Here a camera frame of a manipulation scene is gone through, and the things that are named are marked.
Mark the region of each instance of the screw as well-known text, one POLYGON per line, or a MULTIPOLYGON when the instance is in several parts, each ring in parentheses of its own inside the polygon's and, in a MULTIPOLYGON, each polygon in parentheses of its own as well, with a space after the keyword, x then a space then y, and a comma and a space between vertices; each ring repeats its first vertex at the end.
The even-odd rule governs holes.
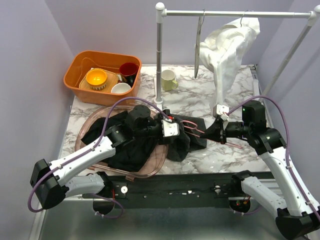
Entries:
POLYGON ((128 188, 126 186, 121 187, 121 192, 126 194, 128 192, 128 188))

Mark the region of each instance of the yellow bowl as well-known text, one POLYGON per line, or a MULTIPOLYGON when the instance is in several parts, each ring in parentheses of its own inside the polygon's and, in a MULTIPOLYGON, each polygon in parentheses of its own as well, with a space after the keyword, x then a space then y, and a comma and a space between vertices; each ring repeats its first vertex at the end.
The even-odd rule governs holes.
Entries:
POLYGON ((103 89, 107 83, 107 73, 102 69, 91 69, 86 74, 86 81, 95 90, 103 89))

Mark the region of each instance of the metal pole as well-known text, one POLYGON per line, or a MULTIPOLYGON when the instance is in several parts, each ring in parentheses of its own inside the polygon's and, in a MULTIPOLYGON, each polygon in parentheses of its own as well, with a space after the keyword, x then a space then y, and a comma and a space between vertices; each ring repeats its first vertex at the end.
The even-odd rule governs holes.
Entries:
POLYGON ((302 43, 302 41, 304 40, 304 38, 306 37, 306 35, 310 31, 311 27, 316 23, 316 21, 318 20, 319 17, 320 17, 320 5, 316 6, 314 8, 314 11, 310 12, 310 17, 308 19, 308 22, 307 22, 306 26, 304 27, 304 29, 302 30, 302 32, 300 33, 298 38, 295 40, 295 42, 292 45, 291 49, 289 50, 289 52, 287 53, 287 55, 285 56, 285 58, 281 62, 281 64, 278 67, 278 69, 276 70, 276 72, 275 72, 275 74, 274 74, 274 76, 272 78, 272 81, 266 86, 266 88, 264 89, 262 95, 265 96, 270 92, 271 88, 275 85, 275 83, 278 80, 278 78, 280 77, 281 73, 284 71, 284 69, 286 68, 287 64, 289 63, 290 59, 295 54, 296 50, 298 49, 298 47, 300 46, 300 44, 302 43))
POLYGON ((290 59, 295 54, 296 50, 298 49, 298 47, 300 46, 300 44, 302 43, 302 41, 304 40, 304 38, 306 37, 308 32, 310 31, 311 27, 312 26, 308 26, 308 25, 306 25, 304 27, 304 29, 302 30, 302 32, 300 33, 300 35, 298 36, 298 38, 295 40, 294 44, 292 45, 291 49, 289 50, 289 52, 287 53, 285 58, 282 60, 280 66, 276 70, 276 72, 272 78, 272 81, 269 82, 269 84, 264 89, 262 95, 266 96, 270 92, 271 88, 275 85, 276 81, 278 80, 278 78, 280 77, 280 75, 282 74, 284 69, 286 68, 290 59))
POLYGON ((155 100, 162 101, 161 97, 161 62, 162 62, 162 23, 156 24, 156 91, 155 100))
POLYGON ((282 18, 307 19, 311 12, 274 12, 274 11, 184 11, 165 10, 165 16, 218 16, 218 17, 247 17, 247 18, 282 18))
POLYGON ((164 99, 161 96, 161 64, 162 64, 162 26, 164 22, 163 12, 165 5, 158 2, 155 5, 156 9, 156 84, 155 84, 155 98, 156 104, 162 104, 164 99))

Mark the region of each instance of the gray floor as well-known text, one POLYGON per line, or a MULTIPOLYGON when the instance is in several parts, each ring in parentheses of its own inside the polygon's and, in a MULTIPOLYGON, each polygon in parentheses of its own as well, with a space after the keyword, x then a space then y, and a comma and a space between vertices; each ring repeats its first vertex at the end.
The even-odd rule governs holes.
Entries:
POLYGON ((41 240, 284 240, 264 209, 250 216, 228 209, 128 209, 119 219, 94 215, 90 200, 47 210, 41 240))

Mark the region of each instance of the white cloth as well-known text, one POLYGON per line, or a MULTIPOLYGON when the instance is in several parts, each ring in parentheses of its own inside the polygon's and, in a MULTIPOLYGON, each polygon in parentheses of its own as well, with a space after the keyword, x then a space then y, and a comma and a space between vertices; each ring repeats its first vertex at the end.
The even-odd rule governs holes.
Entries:
POLYGON ((234 20, 210 33, 200 43, 200 59, 213 72, 215 93, 210 101, 211 109, 223 105, 231 89, 242 58, 260 33, 258 18, 243 17, 234 20))

